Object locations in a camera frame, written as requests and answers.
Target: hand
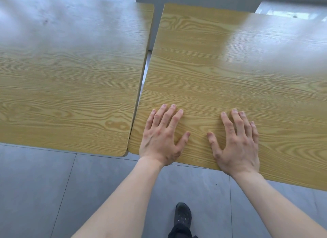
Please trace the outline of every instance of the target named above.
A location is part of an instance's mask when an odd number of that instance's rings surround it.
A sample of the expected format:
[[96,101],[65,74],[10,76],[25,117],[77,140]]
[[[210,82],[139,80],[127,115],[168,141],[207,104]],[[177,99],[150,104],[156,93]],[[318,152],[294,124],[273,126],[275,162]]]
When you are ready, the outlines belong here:
[[152,110],[143,132],[140,146],[141,158],[157,160],[163,167],[173,163],[182,154],[191,133],[186,132],[178,143],[174,144],[175,129],[183,116],[183,110],[180,109],[171,118],[175,110],[175,104],[172,104],[167,111],[166,104],[163,104],[157,113],[156,110]]
[[233,123],[229,120],[225,112],[221,113],[221,119],[226,130],[226,147],[222,150],[217,142],[216,136],[207,133],[212,153],[220,169],[234,177],[242,172],[258,172],[258,142],[259,133],[252,121],[249,123],[243,111],[238,112],[233,109],[231,112],[236,125],[236,131]]

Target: shoe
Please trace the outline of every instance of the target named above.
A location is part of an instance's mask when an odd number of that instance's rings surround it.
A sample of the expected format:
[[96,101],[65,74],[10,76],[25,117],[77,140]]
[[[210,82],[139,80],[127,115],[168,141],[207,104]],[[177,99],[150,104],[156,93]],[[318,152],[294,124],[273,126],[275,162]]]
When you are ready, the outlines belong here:
[[191,227],[192,214],[190,208],[185,203],[178,203],[175,209],[174,225],[181,223],[186,227]]

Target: floor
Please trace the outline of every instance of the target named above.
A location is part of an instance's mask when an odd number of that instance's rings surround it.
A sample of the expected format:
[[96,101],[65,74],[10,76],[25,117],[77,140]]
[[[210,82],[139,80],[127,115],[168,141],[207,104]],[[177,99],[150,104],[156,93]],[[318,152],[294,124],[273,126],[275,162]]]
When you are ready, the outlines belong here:
[[[264,1],[258,8],[264,14],[269,10],[278,15],[318,13],[322,17],[319,21],[327,16],[326,9],[317,6]],[[0,143],[1,237],[70,237],[123,181],[137,160],[135,154],[117,158]],[[327,229],[327,192],[270,183]],[[154,186],[144,238],[167,237],[177,202],[190,206],[191,231],[199,238],[270,237],[229,176],[221,171],[173,163],[162,170]]]

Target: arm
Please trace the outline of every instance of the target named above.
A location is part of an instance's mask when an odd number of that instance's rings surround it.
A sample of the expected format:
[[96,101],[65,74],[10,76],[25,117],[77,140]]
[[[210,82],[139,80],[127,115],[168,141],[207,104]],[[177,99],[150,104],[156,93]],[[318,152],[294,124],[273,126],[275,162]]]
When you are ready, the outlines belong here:
[[73,238],[140,238],[147,205],[154,183],[163,166],[170,165],[182,153],[190,132],[174,144],[174,133],[183,110],[174,114],[163,105],[153,110],[146,122],[140,146],[140,159],[128,177],[101,207],[72,236]]
[[212,132],[207,134],[218,166],[241,187],[273,238],[327,237],[327,231],[276,191],[259,174],[259,134],[244,112],[232,110],[233,123],[226,113],[226,147],[220,149]]

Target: wood grain pattern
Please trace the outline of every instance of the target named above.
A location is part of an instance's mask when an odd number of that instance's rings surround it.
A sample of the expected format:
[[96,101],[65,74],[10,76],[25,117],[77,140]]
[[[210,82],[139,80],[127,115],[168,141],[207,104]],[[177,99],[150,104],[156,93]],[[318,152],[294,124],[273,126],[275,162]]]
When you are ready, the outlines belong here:
[[0,15],[0,142],[123,156],[153,5],[67,6]]
[[128,150],[138,153],[153,108],[184,110],[179,162],[218,169],[222,111],[244,110],[260,133],[266,179],[327,190],[327,23],[166,4]]

